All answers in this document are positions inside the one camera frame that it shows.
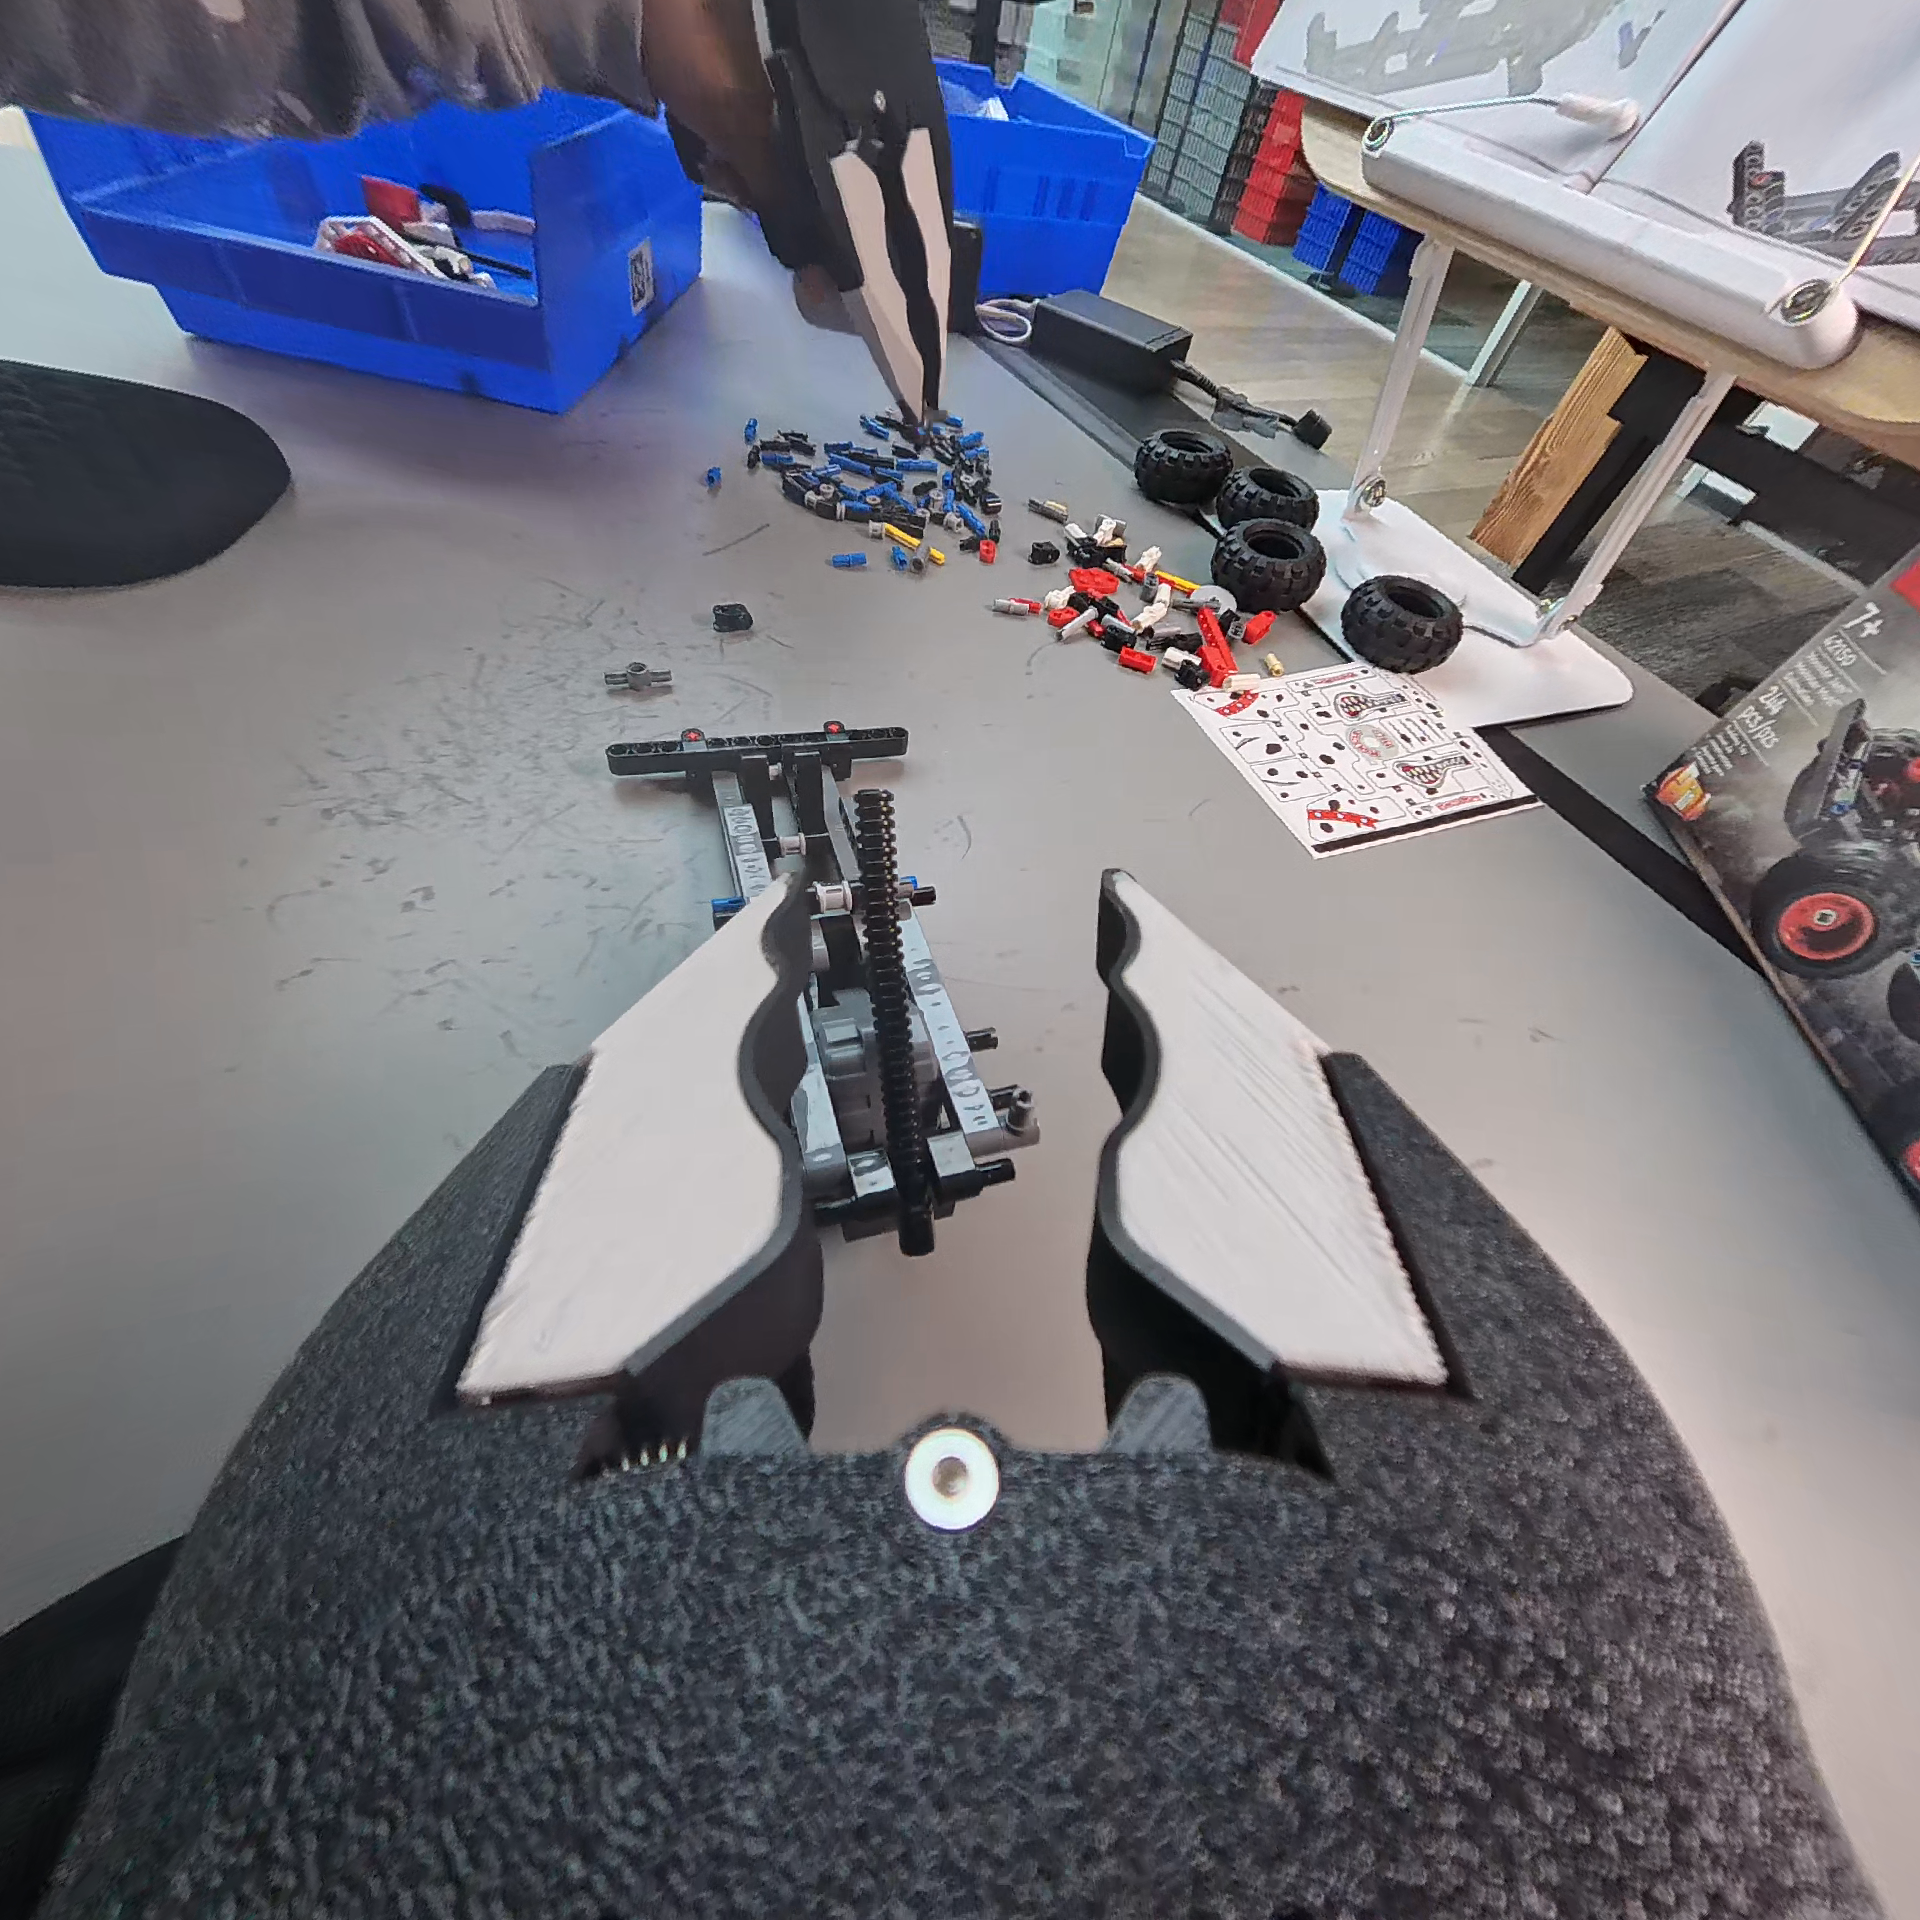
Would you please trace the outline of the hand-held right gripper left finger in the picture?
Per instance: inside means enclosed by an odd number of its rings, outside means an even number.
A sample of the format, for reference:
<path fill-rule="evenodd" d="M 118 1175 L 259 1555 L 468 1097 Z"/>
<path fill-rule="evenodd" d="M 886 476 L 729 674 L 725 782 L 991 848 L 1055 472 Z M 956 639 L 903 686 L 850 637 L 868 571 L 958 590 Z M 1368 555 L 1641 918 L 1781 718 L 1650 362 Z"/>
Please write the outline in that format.
<path fill-rule="evenodd" d="M 451 1380 L 464 1409 L 607 1397 L 618 1448 L 697 1448 L 768 1380 L 800 1440 L 824 1261 L 792 1123 L 804 886 L 775 878 L 588 1048 Z"/>

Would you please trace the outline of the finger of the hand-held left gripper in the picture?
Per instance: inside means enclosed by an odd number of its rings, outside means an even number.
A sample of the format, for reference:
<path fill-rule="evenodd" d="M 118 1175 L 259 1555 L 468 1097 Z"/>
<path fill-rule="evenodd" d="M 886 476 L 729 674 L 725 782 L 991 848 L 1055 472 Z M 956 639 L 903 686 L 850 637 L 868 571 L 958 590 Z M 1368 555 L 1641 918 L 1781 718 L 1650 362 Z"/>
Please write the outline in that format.
<path fill-rule="evenodd" d="M 906 135 L 899 185 L 912 233 L 912 238 L 902 243 L 906 264 L 899 268 L 899 282 L 907 337 L 918 359 L 914 404 L 918 420 L 931 425 L 943 414 L 952 252 L 939 161 L 925 127 L 914 127 Z"/>
<path fill-rule="evenodd" d="M 899 185 L 903 142 L 866 152 L 847 147 L 828 162 L 842 224 L 851 248 L 855 279 L 843 291 L 855 326 L 875 366 L 898 403 L 903 420 L 928 426 L 915 412 L 914 384 L 918 357 L 907 337 L 906 295 L 899 271 L 906 266 L 902 243 L 912 238 L 906 196 Z"/>

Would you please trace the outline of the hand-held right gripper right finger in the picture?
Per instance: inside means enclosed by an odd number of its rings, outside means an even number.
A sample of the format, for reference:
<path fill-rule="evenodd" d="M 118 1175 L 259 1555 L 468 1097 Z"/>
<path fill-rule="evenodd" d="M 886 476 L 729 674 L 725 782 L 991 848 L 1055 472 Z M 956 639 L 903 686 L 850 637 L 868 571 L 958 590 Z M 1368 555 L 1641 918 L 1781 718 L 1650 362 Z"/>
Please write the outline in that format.
<path fill-rule="evenodd" d="M 1295 1387 L 1452 1384 L 1311 1030 L 1133 874 L 1100 878 L 1101 1143 L 1086 1311 L 1110 1426 L 1185 1380 L 1211 1437 L 1279 1437 Z"/>

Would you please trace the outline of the pile of blue black pins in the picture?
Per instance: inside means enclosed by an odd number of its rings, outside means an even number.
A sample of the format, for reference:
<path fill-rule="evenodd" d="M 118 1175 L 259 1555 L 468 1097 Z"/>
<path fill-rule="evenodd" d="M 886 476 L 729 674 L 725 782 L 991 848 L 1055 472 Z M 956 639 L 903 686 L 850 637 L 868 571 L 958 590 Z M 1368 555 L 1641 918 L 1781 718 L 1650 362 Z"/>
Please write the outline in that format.
<path fill-rule="evenodd" d="M 952 412 L 910 426 L 895 408 L 861 412 L 850 439 L 822 439 L 795 426 L 739 425 L 741 472 L 770 474 L 779 497 L 828 525 L 845 546 L 834 571 L 884 564 L 918 578 L 954 558 L 998 562 L 1003 500 L 988 434 Z"/>

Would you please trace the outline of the grey black toy chassis model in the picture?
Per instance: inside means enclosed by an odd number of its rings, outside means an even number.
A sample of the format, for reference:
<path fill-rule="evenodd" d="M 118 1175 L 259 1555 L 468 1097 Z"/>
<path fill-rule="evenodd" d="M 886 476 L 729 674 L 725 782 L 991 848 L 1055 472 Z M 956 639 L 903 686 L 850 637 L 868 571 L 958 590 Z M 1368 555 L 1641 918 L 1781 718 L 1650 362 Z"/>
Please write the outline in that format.
<path fill-rule="evenodd" d="M 894 1234 L 925 1257 L 937 1222 L 1013 1176 L 1012 1152 L 1039 1136 L 1035 1099 L 989 1087 L 979 1059 L 996 1033 L 956 1012 L 921 909 L 936 890 L 899 867 L 895 801 L 855 774 L 907 754 L 903 727 L 708 734 L 684 731 L 606 749 L 616 778 L 676 780 L 708 799 L 731 894 L 715 929 L 779 878 L 804 889 L 810 973 L 798 998 L 806 1067 L 790 1124 L 819 1226 L 843 1239 Z"/>

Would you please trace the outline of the person's left forearm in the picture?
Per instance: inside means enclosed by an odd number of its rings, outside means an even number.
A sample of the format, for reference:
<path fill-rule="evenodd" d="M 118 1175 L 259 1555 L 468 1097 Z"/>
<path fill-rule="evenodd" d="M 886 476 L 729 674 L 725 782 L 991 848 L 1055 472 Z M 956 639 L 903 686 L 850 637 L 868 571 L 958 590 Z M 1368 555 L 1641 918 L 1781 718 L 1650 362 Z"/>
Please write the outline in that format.
<path fill-rule="evenodd" d="M 637 3 L 5 3 L 1 98 L 98 127 L 343 139 L 546 93 L 658 109 Z"/>

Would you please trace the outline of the person's left hand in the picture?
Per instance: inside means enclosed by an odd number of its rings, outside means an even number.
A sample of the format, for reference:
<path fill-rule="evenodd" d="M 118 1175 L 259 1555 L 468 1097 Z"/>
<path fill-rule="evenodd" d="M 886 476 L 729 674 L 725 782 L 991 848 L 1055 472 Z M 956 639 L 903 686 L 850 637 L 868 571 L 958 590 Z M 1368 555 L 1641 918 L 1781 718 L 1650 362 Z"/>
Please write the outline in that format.
<path fill-rule="evenodd" d="M 765 244 L 819 240 L 804 158 L 775 127 L 751 3 L 645 3 L 639 54 L 648 88 L 701 150 L 701 185 L 756 214 Z"/>

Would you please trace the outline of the plain blue bin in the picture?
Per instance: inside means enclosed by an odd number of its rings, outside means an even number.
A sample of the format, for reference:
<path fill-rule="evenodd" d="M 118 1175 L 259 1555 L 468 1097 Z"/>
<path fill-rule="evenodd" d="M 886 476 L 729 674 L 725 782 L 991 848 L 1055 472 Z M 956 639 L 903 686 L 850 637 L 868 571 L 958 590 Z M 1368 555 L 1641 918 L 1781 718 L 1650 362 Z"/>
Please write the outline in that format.
<path fill-rule="evenodd" d="M 958 223 L 979 236 L 976 293 L 1100 293 L 1156 140 L 1019 74 L 939 58 Z"/>

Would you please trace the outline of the black power adapter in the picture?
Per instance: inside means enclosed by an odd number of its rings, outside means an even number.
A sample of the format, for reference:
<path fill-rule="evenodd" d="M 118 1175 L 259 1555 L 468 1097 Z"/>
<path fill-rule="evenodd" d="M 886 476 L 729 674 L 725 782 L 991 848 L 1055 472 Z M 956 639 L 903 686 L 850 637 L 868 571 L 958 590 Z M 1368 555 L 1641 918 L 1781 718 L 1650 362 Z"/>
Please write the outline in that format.
<path fill-rule="evenodd" d="M 1068 291 L 1031 305 L 1023 349 L 1061 373 L 1151 396 L 1177 382 L 1191 332 L 1101 295 Z"/>

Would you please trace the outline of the shelf of small storage bins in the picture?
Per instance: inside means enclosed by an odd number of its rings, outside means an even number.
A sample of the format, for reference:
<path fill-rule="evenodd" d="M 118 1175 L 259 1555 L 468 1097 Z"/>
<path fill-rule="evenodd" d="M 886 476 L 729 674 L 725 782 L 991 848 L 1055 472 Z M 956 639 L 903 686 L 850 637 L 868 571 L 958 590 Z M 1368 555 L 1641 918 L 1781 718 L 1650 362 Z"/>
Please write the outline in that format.
<path fill-rule="evenodd" d="M 1106 104 L 1154 147 L 1142 195 L 1214 238 L 1378 321 L 1395 321 L 1420 236 L 1328 189 L 1306 102 L 1254 56 L 1274 3 L 1124 4 Z"/>

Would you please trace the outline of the red white parts in bin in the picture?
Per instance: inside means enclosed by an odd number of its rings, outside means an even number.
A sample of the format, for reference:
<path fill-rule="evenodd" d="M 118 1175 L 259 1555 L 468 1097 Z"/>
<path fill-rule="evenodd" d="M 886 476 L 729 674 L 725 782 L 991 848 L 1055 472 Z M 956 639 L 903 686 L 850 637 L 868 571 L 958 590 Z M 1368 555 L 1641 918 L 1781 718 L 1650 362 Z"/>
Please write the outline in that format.
<path fill-rule="evenodd" d="M 446 285 L 530 295 L 538 274 L 527 213 L 476 207 L 449 186 L 364 174 L 362 213 L 326 214 L 311 250 Z"/>

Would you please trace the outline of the white wooden book stand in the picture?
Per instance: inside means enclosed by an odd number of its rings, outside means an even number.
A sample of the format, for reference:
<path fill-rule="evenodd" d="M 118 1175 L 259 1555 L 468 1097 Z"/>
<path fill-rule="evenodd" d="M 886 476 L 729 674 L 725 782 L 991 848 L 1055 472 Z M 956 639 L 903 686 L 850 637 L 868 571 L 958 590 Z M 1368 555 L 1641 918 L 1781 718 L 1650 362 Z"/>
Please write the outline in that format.
<path fill-rule="evenodd" d="M 1412 576 L 1448 596 L 1463 637 L 1425 685 L 1453 724 L 1536 722 L 1632 700 L 1625 672 L 1596 652 L 1578 620 L 1734 388 L 1916 461 L 1916 334 L 1859 317 L 1841 289 L 1844 268 L 1796 268 L 1759 243 L 1686 233 L 1573 193 L 1440 135 L 1436 109 L 1386 109 L 1361 124 L 1355 111 L 1307 102 L 1304 148 L 1321 186 L 1422 238 L 1353 479 L 1346 492 L 1318 499 L 1331 583 L 1307 616 L 1340 643 L 1340 611 L 1379 574 Z M 1390 497 L 1383 479 L 1455 252 L 1699 373 L 1696 392 L 1619 492 L 1573 585 L 1553 600 L 1437 535 Z"/>

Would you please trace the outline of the blue bin with square label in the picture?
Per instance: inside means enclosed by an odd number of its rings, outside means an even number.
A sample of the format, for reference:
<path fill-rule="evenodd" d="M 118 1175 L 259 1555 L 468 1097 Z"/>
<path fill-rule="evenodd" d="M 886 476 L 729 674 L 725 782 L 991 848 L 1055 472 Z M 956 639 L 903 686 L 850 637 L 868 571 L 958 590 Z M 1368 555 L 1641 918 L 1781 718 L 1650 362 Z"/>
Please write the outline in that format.
<path fill-rule="evenodd" d="M 704 266 L 704 199 L 664 123 L 580 96 L 324 142 L 27 124 L 95 264 L 152 285 L 183 332 L 524 410 L 567 412 Z M 368 183 L 442 205 L 490 285 L 326 252 Z"/>

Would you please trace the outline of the wooden background table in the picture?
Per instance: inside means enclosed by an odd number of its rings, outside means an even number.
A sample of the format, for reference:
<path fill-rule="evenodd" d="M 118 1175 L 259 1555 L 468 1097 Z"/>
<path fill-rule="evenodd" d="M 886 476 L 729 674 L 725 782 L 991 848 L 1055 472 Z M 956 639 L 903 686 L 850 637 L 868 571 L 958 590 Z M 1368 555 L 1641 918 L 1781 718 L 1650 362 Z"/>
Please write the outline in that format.
<path fill-rule="evenodd" d="M 1698 396 L 1703 373 L 1608 330 L 1472 530 L 1534 596 L 1571 564 Z M 1800 445 L 1734 386 L 1691 442 L 1734 525 L 1780 537 L 1867 585 L 1916 551 L 1916 467 L 1815 425 Z"/>

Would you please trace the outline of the building instruction booklet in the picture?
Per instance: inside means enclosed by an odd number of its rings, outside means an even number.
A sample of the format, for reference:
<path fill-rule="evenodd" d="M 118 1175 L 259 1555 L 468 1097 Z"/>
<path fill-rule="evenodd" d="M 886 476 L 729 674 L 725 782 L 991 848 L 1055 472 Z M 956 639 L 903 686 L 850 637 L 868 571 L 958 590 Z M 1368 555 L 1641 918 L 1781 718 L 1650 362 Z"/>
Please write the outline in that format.
<path fill-rule="evenodd" d="M 1916 4 L 1277 4 L 1252 68 L 1366 124 L 1436 111 L 1494 162 L 1841 268 L 1859 319 L 1916 332 Z"/>

